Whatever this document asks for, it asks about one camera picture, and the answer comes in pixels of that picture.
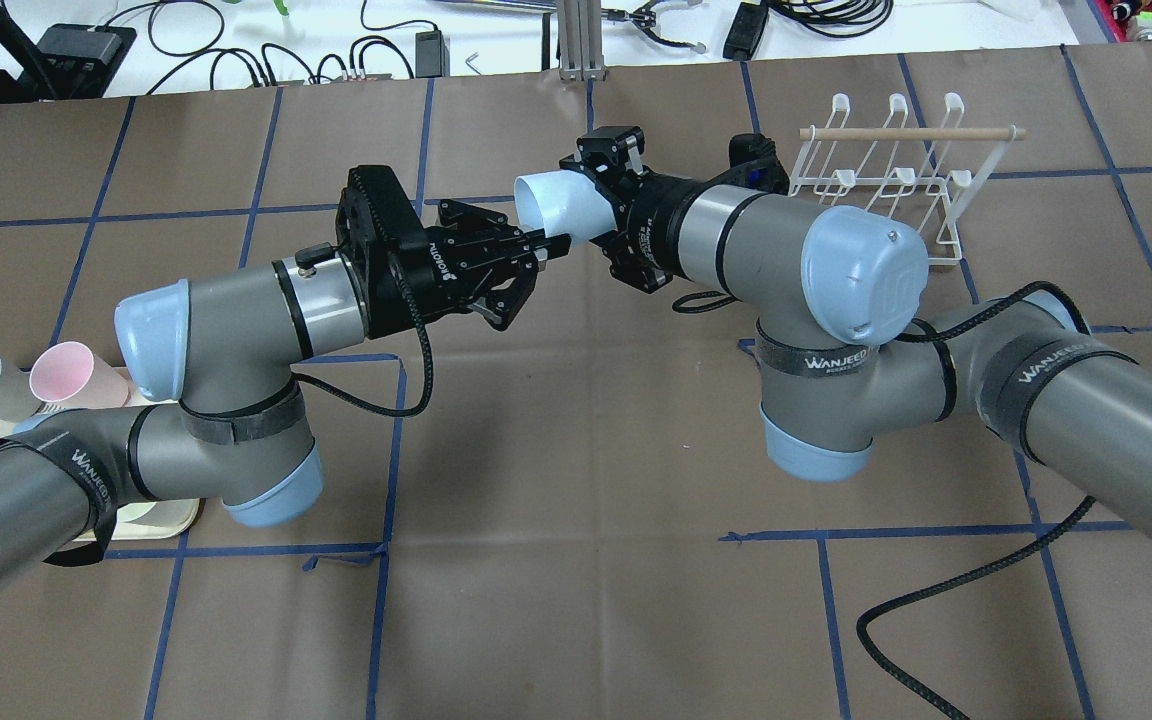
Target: tiled table surface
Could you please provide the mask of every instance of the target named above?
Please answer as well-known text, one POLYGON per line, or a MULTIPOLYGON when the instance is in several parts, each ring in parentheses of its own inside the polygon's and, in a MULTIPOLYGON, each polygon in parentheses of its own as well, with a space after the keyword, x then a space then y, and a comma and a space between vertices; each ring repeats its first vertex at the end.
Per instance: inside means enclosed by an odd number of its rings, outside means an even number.
MULTIPOLYGON (((933 124, 950 90, 1033 138, 929 312, 1051 279, 1152 369, 1152 44, 1 106, 0 351, 82 340, 116 363, 120 297, 328 238, 356 164, 393 165, 430 222, 439 197, 511 211, 513 177, 594 123, 708 176, 751 128, 791 156, 833 92, 861 120, 904 92, 933 124)), ((0 594, 0 717, 934 715, 855 616, 1018 547, 1078 491, 975 418, 884 437, 846 483, 785 477, 737 347, 753 310, 669 313, 685 290, 637 295, 579 250, 511 331, 431 327, 419 418, 309 391, 319 503, 268 530, 212 503, 179 541, 28 574, 0 594), (323 553, 356 562, 302 569, 323 553)), ((408 334, 312 370, 411 402, 416 357, 408 334)), ((973 715, 1152 717, 1152 543, 1091 520, 877 641, 973 715)))

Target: beige tray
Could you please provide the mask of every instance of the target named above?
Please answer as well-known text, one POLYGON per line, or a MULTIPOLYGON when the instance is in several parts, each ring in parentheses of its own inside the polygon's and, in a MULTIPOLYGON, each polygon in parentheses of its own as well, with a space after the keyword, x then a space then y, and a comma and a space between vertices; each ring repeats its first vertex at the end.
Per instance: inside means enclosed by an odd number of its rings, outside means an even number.
MULTIPOLYGON (((127 369, 115 367, 123 377, 129 377, 127 369)), ((150 406, 150 401, 132 387, 132 395, 127 401, 128 407, 150 406)), ((17 423, 0 420, 0 437, 9 434, 17 423)), ((114 539, 162 539, 183 533, 198 516, 198 500, 166 500, 162 502, 131 502, 118 510, 118 525, 114 526, 114 539)), ((76 541, 92 541, 92 533, 78 536, 76 541)))

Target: green object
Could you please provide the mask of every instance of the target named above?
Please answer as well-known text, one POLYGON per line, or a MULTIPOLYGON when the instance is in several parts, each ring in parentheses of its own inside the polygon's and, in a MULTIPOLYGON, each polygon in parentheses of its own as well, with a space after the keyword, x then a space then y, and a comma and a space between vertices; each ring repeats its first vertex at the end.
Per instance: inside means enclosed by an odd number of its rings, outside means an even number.
MULTIPOLYGON (((225 0, 225 2, 229 5, 242 3, 242 1, 243 0, 225 0)), ((289 14, 287 12, 287 3, 285 2, 285 0, 274 0, 274 8, 278 8, 278 14, 283 15, 283 17, 287 17, 287 15, 289 14)))

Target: pink cup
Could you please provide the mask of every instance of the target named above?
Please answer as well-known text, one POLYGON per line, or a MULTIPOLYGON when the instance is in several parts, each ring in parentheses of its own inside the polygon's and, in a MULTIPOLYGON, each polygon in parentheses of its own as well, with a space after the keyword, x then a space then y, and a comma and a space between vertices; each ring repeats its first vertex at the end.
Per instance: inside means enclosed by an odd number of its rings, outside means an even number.
POLYGON ((47 348, 29 370, 29 389, 38 400, 60 407, 122 407, 131 396, 127 378, 81 342, 47 348))

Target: black band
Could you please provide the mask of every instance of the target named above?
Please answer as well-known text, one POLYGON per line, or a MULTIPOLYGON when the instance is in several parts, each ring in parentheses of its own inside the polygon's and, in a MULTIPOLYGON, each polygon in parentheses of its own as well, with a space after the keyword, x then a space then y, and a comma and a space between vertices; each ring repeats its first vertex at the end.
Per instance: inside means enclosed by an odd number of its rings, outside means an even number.
MULTIPOLYGON (((937 328, 932 327, 932 323, 927 323, 927 320, 914 318, 910 324, 929 336, 937 333, 937 328)), ((958 404, 958 372, 954 366, 954 354, 950 353, 950 347, 945 341, 932 341, 932 347, 935 348, 935 355, 941 359, 941 381, 945 382, 945 406, 941 407, 941 415, 933 420, 940 423, 953 415, 954 407, 958 404)))
POLYGON ((718 286, 722 287, 727 295, 732 295, 732 288, 727 287, 727 273, 723 273, 723 255, 727 255, 727 236, 732 233, 732 226, 740 219, 741 213, 744 213, 745 209, 749 209, 750 202, 758 200, 764 195, 767 194, 750 195, 736 204, 736 207, 727 215, 727 222, 723 222, 723 232, 718 233, 718 249, 714 251, 714 270, 718 273, 718 286))
POLYGON ((128 433, 127 437, 127 471, 132 477, 132 485, 136 486, 136 492, 141 493, 141 497, 145 498, 145 500, 152 502, 160 501, 162 498, 150 492, 150 488, 145 487, 145 479, 141 478, 141 429, 145 427, 145 419, 156 407, 145 406, 145 410, 141 410, 136 415, 136 420, 132 420, 132 432, 128 433))
POLYGON ((271 264, 274 265, 274 274, 278 275, 278 287, 283 288, 287 311, 291 313, 291 326, 296 328, 296 342, 301 344, 301 359, 314 357, 314 343, 310 342, 310 328, 305 325, 305 314, 301 313, 301 301, 296 300, 296 288, 291 287, 291 278, 288 276, 282 260, 271 264))
POLYGON ((1002 347, 984 370, 980 418, 993 433, 1024 452, 1025 457, 1043 462, 1025 437, 1029 410, 1052 378, 1089 357, 1117 357, 1135 364, 1132 357, 1070 331, 1037 331, 1016 338, 1002 347))
POLYGON ((755 325, 758 338, 755 339, 755 357, 760 364, 778 372, 799 378, 833 378, 859 373, 870 357, 873 348, 861 344, 831 347, 826 350, 812 350, 806 347, 794 347, 772 340, 763 332, 763 324, 755 325))
POLYGON ((212 445, 236 445, 276 435, 298 420, 305 419, 305 401, 294 379, 259 404, 244 407, 234 414, 196 414, 182 402, 184 425, 189 434, 212 445))
POLYGON ((119 498, 114 475, 105 462, 91 452, 81 439, 65 429, 39 427, 0 439, 0 452, 23 448, 43 456, 65 473, 69 475, 88 497, 88 521, 83 532, 93 530, 96 541, 71 550, 52 552, 44 562, 63 568, 94 564, 105 558, 105 551, 114 539, 118 521, 119 498))

